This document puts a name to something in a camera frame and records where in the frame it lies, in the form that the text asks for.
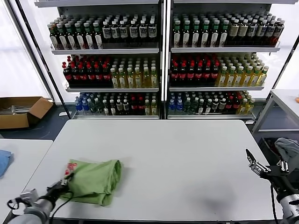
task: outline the black cable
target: black cable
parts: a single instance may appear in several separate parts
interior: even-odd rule
[[[275,201],[274,201],[274,192],[273,192],[273,185],[271,184],[270,186],[271,189],[271,199],[272,199],[272,210],[273,210],[273,216],[275,223],[278,224],[277,216],[276,216],[276,211],[275,211]]]
[[[62,206],[64,206],[65,204],[67,204],[71,199],[73,199],[73,197],[74,197],[74,193],[73,193],[72,191],[69,191],[68,193],[71,194],[71,197],[70,197],[66,202],[64,202],[63,204],[61,204],[61,205],[55,210],[55,212],[53,213],[53,215],[51,216],[51,218],[50,218],[50,220],[49,220],[49,224],[52,224],[56,212],[57,212]]]

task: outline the dark bottle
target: dark bottle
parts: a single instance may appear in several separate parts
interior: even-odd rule
[[[201,40],[200,40],[201,48],[207,47],[207,41],[209,38],[209,32],[208,32],[209,24],[210,24],[209,20],[204,20],[204,25],[203,25],[203,30],[201,31]]]
[[[120,30],[120,35],[121,35],[121,42],[125,43],[128,41],[128,37],[129,37],[128,27],[124,21],[121,21],[120,24],[121,25],[119,26],[119,30]]]
[[[114,43],[118,43],[120,41],[120,30],[116,21],[112,21],[111,35]]]
[[[106,43],[109,43],[109,42],[111,42],[111,39],[112,39],[112,34],[111,34],[111,28],[110,28],[110,26],[108,25],[108,22],[103,22],[103,28],[102,28],[102,30],[103,30],[103,37],[104,37],[104,41],[106,42]]]

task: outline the cardboard box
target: cardboard box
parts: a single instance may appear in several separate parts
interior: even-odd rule
[[[31,106],[28,113],[0,115],[0,129],[22,128],[37,124],[53,106],[42,97],[7,97],[0,98],[0,110],[12,105]]]

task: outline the green towel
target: green towel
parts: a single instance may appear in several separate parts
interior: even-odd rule
[[[70,160],[65,174],[73,172],[69,182],[70,191],[74,193],[72,201],[109,205],[113,192],[121,178],[121,163],[119,160],[110,160],[101,163],[88,163]],[[70,198],[67,193],[62,198]]]

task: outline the bottle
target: bottle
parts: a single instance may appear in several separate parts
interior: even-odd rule
[[[111,34],[111,28],[110,28],[110,26],[108,25],[108,22],[103,22],[103,28],[102,28],[102,30],[103,30],[103,37],[104,37],[104,41],[106,42],[106,43],[109,43],[109,42],[111,42],[111,38],[112,38],[112,34]]]
[[[189,43],[189,28],[190,28],[190,21],[189,20],[185,20],[185,24],[184,24],[184,30],[182,32],[182,45],[183,48],[187,48],[188,47],[188,43]]]
[[[234,74],[234,80],[233,80],[233,86],[234,87],[238,87],[240,86],[240,81],[243,77],[243,70],[244,70],[244,67],[243,66],[239,66],[238,67],[238,71],[235,72]]]
[[[257,80],[257,83],[256,83],[256,86],[263,86],[264,82],[265,82],[265,79],[267,77],[267,71],[268,71],[269,67],[268,66],[265,66],[263,68],[263,71],[260,73],[260,76]]]
[[[251,79],[249,80],[248,86],[255,86],[257,83],[257,80],[259,78],[261,66],[256,66],[254,69],[254,72],[252,73]]]
[[[110,69],[110,73],[111,73],[111,79],[112,79],[112,83],[113,83],[113,88],[118,89],[120,87],[120,85],[119,85],[119,79],[117,77],[115,68],[111,68]]]
[[[199,38],[199,20],[194,21],[193,31],[192,31],[192,47],[196,48]]]
[[[241,78],[240,81],[240,86],[248,86],[248,83],[252,76],[252,69],[253,69],[252,66],[248,66],[246,72],[243,73],[243,77]]]
[[[206,111],[205,114],[209,114],[211,112],[211,104],[212,104],[212,99],[208,99],[206,103]]]
[[[244,114],[246,105],[247,105],[247,99],[244,98],[242,104],[239,106],[238,110],[236,111],[236,114]]]
[[[226,72],[224,86],[231,87],[233,85],[234,77],[235,77],[235,66],[231,66],[230,70]]]
[[[209,38],[209,32],[208,32],[209,24],[210,24],[209,20],[204,20],[204,26],[203,26],[203,30],[201,32],[201,40],[200,40],[201,48],[205,48],[207,46],[207,41]]]
[[[225,105],[226,105],[226,99],[223,98],[222,100],[219,101],[218,111],[220,113],[222,113],[224,111]]]
[[[228,20],[223,21],[222,31],[220,33],[220,39],[219,39],[219,47],[220,48],[223,48],[225,45],[225,41],[228,36],[228,24],[229,24]]]
[[[211,48],[216,47],[216,43],[217,43],[217,40],[218,40],[218,34],[219,34],[219,31],[218,31],[219,23],[220,23],[219,20],[214,21],[213,29],[211,30],[211,33],[209,35],[211,37],[211,41],[210,41],[210,47]]]

